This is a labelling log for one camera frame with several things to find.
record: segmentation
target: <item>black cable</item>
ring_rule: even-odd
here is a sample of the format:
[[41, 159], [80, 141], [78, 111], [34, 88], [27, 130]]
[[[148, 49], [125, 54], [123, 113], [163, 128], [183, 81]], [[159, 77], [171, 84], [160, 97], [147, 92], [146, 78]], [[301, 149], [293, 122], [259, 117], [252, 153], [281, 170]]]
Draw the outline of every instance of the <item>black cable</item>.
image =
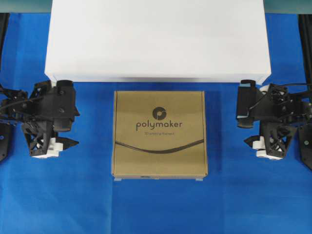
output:
[[283, 85], [278, 85], [273, 87], [272, 89], [268, 90], [267, 93], [265, 95], [263, 95], [253, 106], [249, 107], [249, 110], [252, 110], [254, 107], [256, 107], [257, 105], [259, 105], [259, 103], [261, 102], [261, 100], [269, 95], [270, 93], [272, 93], [273, 90], [278, 89], [280, 87], [284, 87], [284, 86], [303, 86], [303, 85], [312, 85], [312, 83], [290, 83], [290, 84], [283, 84]]
[[34, 101], [34, 100], [38, 100], [38, 99], [41, 99], [41, 98], [43, 98], [43, 97], [34, 97], [34, 98], [30, 98], [30, 99], [25, 99], [25, 100], [21, 100], [21, 101], [12, 102], [10, 104], [7, 104], [5, 106], [0, 107], [0, 111], [5, 109], [5, 108], [8, 108], [10, 106], [15, 106], [17, 104], [21, 104], [21, 103], [28, 102], [28, 101]]

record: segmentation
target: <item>cardboard box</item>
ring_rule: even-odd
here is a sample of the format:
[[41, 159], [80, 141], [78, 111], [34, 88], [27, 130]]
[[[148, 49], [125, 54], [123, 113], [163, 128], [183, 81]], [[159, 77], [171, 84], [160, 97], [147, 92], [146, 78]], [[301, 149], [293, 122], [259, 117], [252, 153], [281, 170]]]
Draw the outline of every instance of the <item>cardboard box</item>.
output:
[[194, 178], [208, 174], [204, 92], [117, 91], [115, 178]]
[[263, 0], [53, 0], [45, 73], [261, 84], [271, 74]]

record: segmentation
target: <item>white cardboard box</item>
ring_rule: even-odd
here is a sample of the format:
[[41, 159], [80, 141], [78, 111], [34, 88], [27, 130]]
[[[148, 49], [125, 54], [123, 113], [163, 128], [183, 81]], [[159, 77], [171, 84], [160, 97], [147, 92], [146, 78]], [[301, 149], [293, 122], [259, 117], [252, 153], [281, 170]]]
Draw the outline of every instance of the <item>white cardboard box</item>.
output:
[[262, 83], [271, 74], [263, 0], [53, 0], [45, 73]]

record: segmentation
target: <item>blue cloth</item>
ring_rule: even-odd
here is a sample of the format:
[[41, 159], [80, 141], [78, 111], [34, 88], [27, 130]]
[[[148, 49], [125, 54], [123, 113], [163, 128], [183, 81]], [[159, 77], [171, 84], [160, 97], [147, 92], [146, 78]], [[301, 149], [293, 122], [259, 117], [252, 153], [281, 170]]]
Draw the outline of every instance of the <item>blue cloth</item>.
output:
[[[49, 18], [11, 15], [0, 72], [6, 87], [31, 92], [35, 82], [47, 79]], [[305, 82], [297, 16], [267, 14], [266, 20], [272, 75], [265, 83]], [[38, 160], [28, 155], [16, 128], [10, 156], [0, 163], [0, 234], [312, 233], [312, 172], [299, 160], [297, 139], [284, 160], [256, 158], [243, 140], [258, 134], [258, 124], [251, 130], [236, 127], [237, 84], [75, 83], [75, 88], [81, 116], [62, 136], [79, 145], [59, 158]], [[114, 90], [206, 91], [209, 175], [203, 182], [113, 182]]]

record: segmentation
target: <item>teal wall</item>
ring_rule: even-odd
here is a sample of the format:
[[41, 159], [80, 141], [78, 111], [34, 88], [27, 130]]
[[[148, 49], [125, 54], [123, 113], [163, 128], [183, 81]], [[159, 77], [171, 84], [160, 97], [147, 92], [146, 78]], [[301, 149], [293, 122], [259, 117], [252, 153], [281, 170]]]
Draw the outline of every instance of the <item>teal wall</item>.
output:
[[0, 0], [0, 12], [46, 13], [51, 6], [52, 0]]

